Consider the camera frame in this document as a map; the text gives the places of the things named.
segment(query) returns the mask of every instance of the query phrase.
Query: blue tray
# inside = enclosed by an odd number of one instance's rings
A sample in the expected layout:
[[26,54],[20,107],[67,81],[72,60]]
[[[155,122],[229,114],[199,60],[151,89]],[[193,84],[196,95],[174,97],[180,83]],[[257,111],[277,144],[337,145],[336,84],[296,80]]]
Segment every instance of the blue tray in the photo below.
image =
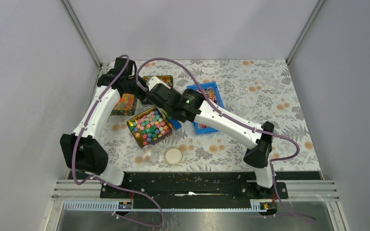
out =
[[[216,85],[216,82],[202,83],[200,86],[203,89],[208,89],[209,87],[213,88],[215,90],[215,96],[216,96],[216,101],[217,101],[216,104],[221,106],[221,107],[224,107],[221,95],[219,93],[218,85]],[[186,88],[193,89],[193,90],[198,90],[198,87],[196,85],[188,86]],[[197,135],[208,134],[208,133],[213,133],[213,132],[218,131],[214,128],[199,128],[198,124],[195,123],[195,122],[194,122],[194,127],[195,127],[195,133]]]

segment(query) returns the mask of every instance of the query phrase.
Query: gray leaf pattern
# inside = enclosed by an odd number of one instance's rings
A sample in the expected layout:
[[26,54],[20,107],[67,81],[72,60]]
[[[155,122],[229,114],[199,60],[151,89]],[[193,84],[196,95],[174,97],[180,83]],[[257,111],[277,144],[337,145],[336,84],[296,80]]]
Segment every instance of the gray leaf pattern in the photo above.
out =
[[[215,81],[225,109],[252,122],[270,121],[275,132],[291,137],[300,145],[300,154],[288,161],[275,162],[275,170],[320,170],[316,153],[305,124],[289,69],[284,60],[182,60],[202,82]],[[144,61],[137,61],[140,66]],[[114,66],[112,61],[104,65],[102,72]],[[148,75],[171,75],[179,92],[194,85],[189,75],[168,62],[152,62],[140,73]],[[137,103],[136,114],[150,106]],[[109,162],[124,171],[252,171],[243,162],[246,147],[237,140],[216,132],[195,135],[194,125],[182,123],[182,128],[155,144],[160,157],[156,165],[146,165],[139,155],[141,148],[127,128],[126,121],[132,116],[110,116],[100,138],[109,154]],[[176,166],[166,163],[164,154],[169,148],[183,153],[182,162]],[[273,139],[272,158],[292,155],[295,147],[281,139]]]

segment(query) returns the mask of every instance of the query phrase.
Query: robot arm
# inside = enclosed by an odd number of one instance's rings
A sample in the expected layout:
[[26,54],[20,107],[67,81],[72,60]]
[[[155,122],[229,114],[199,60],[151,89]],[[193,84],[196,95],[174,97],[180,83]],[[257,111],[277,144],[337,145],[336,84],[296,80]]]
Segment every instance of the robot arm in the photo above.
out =
[[[131,93],[140,100],[144,100],[145,98],[149,99],[158,108],[167,112],[173,119],[182,122],[195,121],[205,124],[241,142],[247,147],[243,160],[253,167],[257,177],[257,184],[265,188],[272,187],[272,174],[268,162],[272,142],[272,137],[270,135],[253,132],[222,117],[216,111],[212,110],[201,93],[186,89],[180,94],[157,77],[152,77],[147,83],[140,79],[140,84],[147,86],[149,89],[148,92],[144,92],[137,86],[135,79],[130,76],[132,67],[127,68],[124,75],[122,75],[110,89],[103,93],[106,86],[123,66],[121,64],[125,62],[126,59],[117,58],[115,68],[100,77],[97,83],[95,97],[79,126],[74,129],[72,134],[63,134],[61,137],[60,144],[66,164],[69,168],[71,168],[73,147],[77,139],[76,134],[78,134],[82,128],[85,128],[76,153],[76,169],[88,174],[100,176],[105,181],[115,185],[121,185],[124,172],[108,162],[108,155],[97,140],[102,134],[102,129],[104,128],[112,108],[119,101],[121,95],[124,93]],[[233,115],[231,112],[219,106],[217,106],[217,108],[251,127],[262,128],[270,132],[274,129],[273,124],[269,122],[263,125],[253,123]]]

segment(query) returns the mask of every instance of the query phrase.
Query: purple cable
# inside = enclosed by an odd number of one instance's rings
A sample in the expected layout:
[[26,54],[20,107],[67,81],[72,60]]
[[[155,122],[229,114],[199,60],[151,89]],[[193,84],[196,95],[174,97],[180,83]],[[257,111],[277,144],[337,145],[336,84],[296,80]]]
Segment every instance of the purple cable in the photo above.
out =
[[[79,142],[80,142],[80,139],[81,139],[81,136],[83,135],[83,132],[84,130],[86,129],[86,126],[88,125],[89,123],[89,120],[90,118],[92,117],[93,113],[94,113],[94,110],[96,109],[98,103],[100,102],[100,100],[103,98],[103,96],[105,95],[105,93],[111,88],[111,86],[117,81],[117,79],[122,75],[122,73],[124,72],[124,70],[127,68],[127,65],[128,65],[128,62],[130,60],[130,58],[128,57],[128,55],[124,54],[121,57],[126,57],[127,58],[127,61],[125,62],[125,65],[124,67],[122,68],[122,70],[118,73],[118,75],[116,75],[116,77],[113,79],[113,81],[111,81],[111,83],[106,87],[106,89],[104,89],[104,91],[100,94],[100,96],[98,97],[98,100],[96,100],[96,102],[94,102],[93,104],[93,107],[90,109],[90,112],[89,114],[87,115],[87,118],[84,122],[84,127],[81,128],[78,136],[77,136],[77,139],[76,139],[76,142],[74,144],[74,147],[73,147],[73,155],[72,155],[72,159],[71,159],[71,174],[73,176],[73,181],[76,185],[82,185],[84,184],[88,179],[94,177],[94,175],[89,175],[87,176],[86,178],[84,178],[81,182],[79,182],[77,180],[77,177],[76,177],[76,154],[77,154],[77,148],[79,146]],[[134,220],[134,219],[131,219],[131,218],[126,218],[124,216],[118,216],[118,218],[123,218],[125,220],[129,220],[129,221],[132,221],[132,222],[135,222],[135,223],[138,223],[138,224],[141,224],[141,225],[145,225],[145,226],[148,226],[148,227],[151,227],[151,228],[158,228],[158,227],[161,227],[163,226],[164,224],[164,221],[165,221],[165,218],[164,218],[164,213],[162,211],[162,208],[161,206],[159,206],[159,204],[153,199],[151,198],[150,196],[148,196],[147,194],[145,193],[142,193],[142,192],[139,192],[139,191],[135,191],[135,190],[129,190],[129,189],[124,189],[122,187],[119,187],[117,185],[114,185],[114,184],[111,184],[111,183],[108,183],[106,182],[105,180],[101,179],[100,177],[94,177],[94,179],[100,181],[101,183],[104,183],[104,184],[107,184],[115,189],[118,189],[118,190],[123,190],[123,191],[126,191],[126,192],[130,192],[130,193],[136,193],[136,194],[139,194],[139,195],[142,195],[142,196],[145,196],[146,198],[148,198],[149,200],[151,200],[159,209],[159,212],[161,213],[161,223],[159,225],[150,225],[150,224],[146,224],[146,223],[143,223],[143,222],[140,222],[140,221],[137,221],[137,220]]]
[[308,222],[310,224],[316,224],[317,223],[317,219],[310,216],[310,215],[307,215],[306,217],[310,217],[311,219],[313,220],[305,220],[305,219],[302,219],[301,217],[299,217],[298,215],[294,214],[290,209],[288,209],[286,207],[286,205],[281,201],[281,198],[280,198],[280,195],[278,194],[277,192],[277,187],[276,187],[276,173],[274,171],[274,167],[273,167],[273,162],[274,161],[281,161],[281,160],[289,160],[289,159],[292,159],[292,158],[295,158],[299,152],[300,152],[300,147],[299,145],[297,144],[296,141],[294,141],[293,139],[289,138],[289,137],[286,137],[286,136],[283,136],[283,135],[279,135],[279,134],[276,134],[276,133],[273,133],[273,132],[268,132],[268,131],[264,131],[264,130],[260,130],[260,129],[257,129],[257,128],[253,128],[253,127],[250,127],[242,122],[239,122],[238,120],[232,118],[231,116],[229,115],[226,115],[226,114],[223,114],[213,103],[212,101],[208,98],[208,96],[206,95],[205,91],[202,89],[202,87],[200,86],[200,84],[198,83],[198,81],[195,79],[195,77],[193,76],[193,74],[182,64],[180,64],[179,62],[175,61],[175,60],[172,60],[172,59],[167,59],[167,58],[153,58],[153,59],[150,59],[150,60],[147,60],[145,61],[137,70],[137,73],[135,73],[135,81],[137,82],[137,85],[143,89],[144,91],[147,91],[147,89],[145,87],[143,87],[141,85],[141,83],[139,82],[138,78],[139,78],[139,74],[140,74],[140,71],[141,69],[148,63],[152,62],[152,61],[167,61],[167,62],[170,62],[170,63],[174,63],[176,65],[178,65],[180,68],[184,69],[185,72],[188,73],[188,75],[191,77],[191,79],[195,82],[196,86],[198,87],[199,91],[202,93],[203,97],[205,98],[205,100],[208,102],[208,104],[211,106],[211,108],[213,110],[215,110],[217,113],[219,113],[219,115],[229,119],[230,121],[232,122],[235,122],[236,124],[244,127],[244,128],[247,128],[247,129],[250,129],[252,130],[253,132],[260,132],[262,134],[267,134],[267,135],[270,135],[270,136],[275,136],[275,137],[278,137],[278,138],[281,138],[281,139],[284,139],[284,140],[287,140],[291,143],[294,144],[294,146],[296,146],[296,153],[294,153],[293,155],[291,156],[287,156],[287,157],[282,157],[282,158],[276,158],[276,159],[272,159],[270,160],[270,168],[271,168],[271,171],[272,171],[272,176],[273,176],[273,185],[275,187],[275,192],[276,192],[276,196],[278,198],[278,200],[280,201],[281,205],[293,216],[295,216],[296,218],[298,218],[299,220],[302,220],[302,221],[305,221],[305,222]]

